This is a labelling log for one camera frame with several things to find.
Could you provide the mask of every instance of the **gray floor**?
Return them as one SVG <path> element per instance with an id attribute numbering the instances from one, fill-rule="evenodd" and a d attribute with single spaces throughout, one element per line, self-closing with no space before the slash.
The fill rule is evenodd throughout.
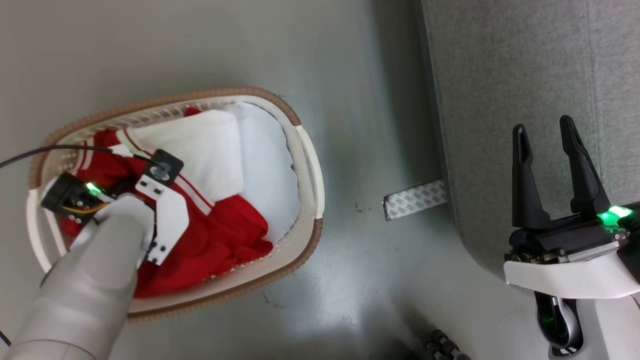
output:
<path id="1" fill-rule="evenodd" d="M 430 326 L 476 359 L 546 354 L 533 299 L 471 260 L 445 207 L 384 221 L 384 195 L 440 178 L 409 1 L 35 6 L 0 3 L 0 158 L 112 106 L 255 85 L 298 112 L 324 170 L 324 233 L 306 265 L 226 304 L 127 326 L 113 359 L 383 359 Z M 9 337 L 43 275 L 26 235 L 28 166 L 0 172 Z"/>

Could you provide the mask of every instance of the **white plastic basket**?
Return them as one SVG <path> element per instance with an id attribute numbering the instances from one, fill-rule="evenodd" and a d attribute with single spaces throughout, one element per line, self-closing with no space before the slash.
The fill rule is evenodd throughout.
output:
<path id="1" fill-rule="evenodd" d="M 294 171 L 298 175 L 302 211 L 293 228 L 268 256 L 241 265 L 224 277 L 189 290 L 149 299 L 134 299 L 129 309 L 130 320 L 150 320 L 222 302 L 274 282 L 304 264 L 316 249 L 323 226 L 324 182 L 313 143 L 298 116 L 285 101 L 271 92 L 252 87 L 222 88 L 163 97 L 105 111 L 59 129 L 46 141 L 46 145 L 78 143 L 105 129 L 177 119 L 183 116 L 189 106 L 208 110 L 230 102 L 256 105 L 281 123 L 293 158 Z M 45 272 L 67 253 L 65 244 L 69 244 L 70 239 L 66 239 L 60 231 L 61 219 L 40 207 L 40 196 L 44 185 L 60 173 L 72 169 L 78 158 L 78 151 L 52 151 L 37 156 L 31 166 L 27 225 L 31 246 Z M 45 221 L 51 230 L 50 236 L 43 232 L 42 222 Z"/>

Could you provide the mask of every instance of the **green light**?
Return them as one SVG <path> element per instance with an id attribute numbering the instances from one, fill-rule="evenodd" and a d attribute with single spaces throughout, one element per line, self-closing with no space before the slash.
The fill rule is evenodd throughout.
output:
<path id="1" fill-rule="evenodd" d="M 98 188 L 98 186 L 95 186 L 93 183 L 87 183 L 85 186 L 87 189 L 89 189 L 89 193 L 93 196 L 102 193 L 102 190 L 100 190 L 100 188 Z"/>
<path id="2" fill-rule="evenodd" d="M 631 210 L 621 206 L 611 206 L 605 213 L 598 214 L 604 226 L 617 226 L 618 220 L 631 214 Z"/>

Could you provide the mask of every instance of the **basket rim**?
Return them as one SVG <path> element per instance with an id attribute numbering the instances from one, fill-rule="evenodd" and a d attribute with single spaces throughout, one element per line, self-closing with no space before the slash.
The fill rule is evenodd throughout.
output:
<path id="1" fill-rule="evenodd" d="M 239 86 L 239 87 L 230 87 L 230 88 L 215 88 L 208 90 L 200 90 L 195 92 L 190 92 L 182 95 L 171 95 L 165 97 L 158 97 L 155 99 L 136 102 L 134 104 L 120 106 L 117 108 L 112 108 L 110 110 L 102 111 L 100 113 L 96 113 L 93 115 L 89 115 L 87 117 L 83 117 L 81 119 L 75 120 L 64 127 L 55 131 L 52 135 L 47 137 L 44 142 L 44 145 L 54 145 L 57 144 L 58 141 L 68 136 L 69 134 L 76 132 L 84 127 L 97 124 L 99 122 L 103 122 L 114 117 L 119 117 L 122 115 L 126 115 L 128 113 L 132 113 L 135 111 L 141 111 L 147 108 L 155 108 L 156 106 L 162 106 L 167 104 L 172 104 L 175 102 L 183 102 L 183 101 L 195 101 L 199 99 L 206 99 L 210 97 L 226 97 L 226 96 L 255 96 L 260 97 L 264 100 L 267 100 L 278 107 L 289 119 L 291 125 L 300 126 L 301 122 L 298 118 L 297 114 L 293 111 L 293 109 L 287 104 L 282 98 L 275 95 L 274 93 L 254 86 Z M 31 168 L 29 170 L 29 189 L 36 190 L 40 187 L 40 179 L 42 175 L 42 167 L 47 159 L 47 153 L 37 154 L 33 161 L 31 162 Z M 199 299 L 195 299 L 189 302 L 182 302 L 179 304 L 174 304 L 165 307 L 159 307 L 157 309 L 151 309 L 146 311 L 139 311 L 136 313 L 129 313 L 127 317 L 129 322 L 144 322 L 148 320 L 155 320 L 160 318 L 166 318 L 173 315 L 178 315 L 182 313 L 188 313 L 194 311 L 196 309 L 200 309 L 201 307 L 218 304 L 220 302 L 224 302 L 226 300 L 232 299 L 234 297 L 238 297 L 240 295 L 244 295 L 250 291 L 256 290 L 257 288 L 261 288 L 265 285 L 271 284 L 286 275 L 289 275 L 296 271 L 299 267 L 301 267 L 311 254 L 315 251 L 317 244 L 320 241 L 320 237 L 323 229 L 323 219 L 316 218 L 314 219 L 314 225 L 311 232 L 311 237 L 305 246 L 302 253 L 296 257 L 289 264 L 278 268 L 266 275 L 258 277 L 257 279 L 248 281 L 246 283 L 235 286 L 231 289 L 227 289 L 221 291 L 219 293 L 215 293 L 206 297 L 202 297 Z"/>
<path id="2" fill-rule="evenodd" d="M 171 95 L 158 97 L 151 100 L 140 101 L 134 104 L 119 106 L 117 108 L 112 108 L 106 111 L 102 111 L 93 115 L 89 115 L 87 117 L 83 117 L 81 119 L 75 120 L 64 127 L 61 127 L 53 134 L 49 135 L 45 140 L 43 146 L 55 145 L 68 136 L 69 134 L 78 131 L 84 127 L 97 124 L 99 122 L 103 122 L 109 120 L 114 117 L 119 117 L 122 115 L 126 115 L 128 113 L 132 113 L 135 111 L 141 111 L 148 108 L 155 108 L 156 106 L 162 106 L 167 104 L 172 104 L 175 102 L 182 101 L 194 101 L 199 99 L 206 99 L 209 97 L 224 97 L 224 96 L 256 96 L 261 97 L 264 100 L 267 100 L 277 106 L 282 112 L 287 116 L 291 125 L 298 126 L 301 125 L 300 119 L 298 115 L 293 111 L 293 109 L 287 104 L 282 98 L 275 95 L 274 93 L 254 86 L 239 86 L 232 88 L 215 88 L 208 90 L 200 90 L 195 92 L 190 92 L 182 95 Z M 37 154 L 33 161 L 31 162 L 31 168 L 29 170 L 29 189 L 37 189 L 40 187 L 41 183 L 41 175 L 42 175 L 42 167 L 47 159 L 47 153 L 43 152 Z"/>

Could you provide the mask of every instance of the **gray sofa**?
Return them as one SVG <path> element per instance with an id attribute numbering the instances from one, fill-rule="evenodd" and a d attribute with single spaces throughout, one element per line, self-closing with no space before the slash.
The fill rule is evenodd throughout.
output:
<path id="1" fill-rule="evenodd" d="M 612 204 L 640 199 L 640 2 L 419 0 L 451 209 L 471 256 L 503 277 L 511 130 L 526 126 L 552 218 L 573 197 L 559 119 L 575 120 Z"/>

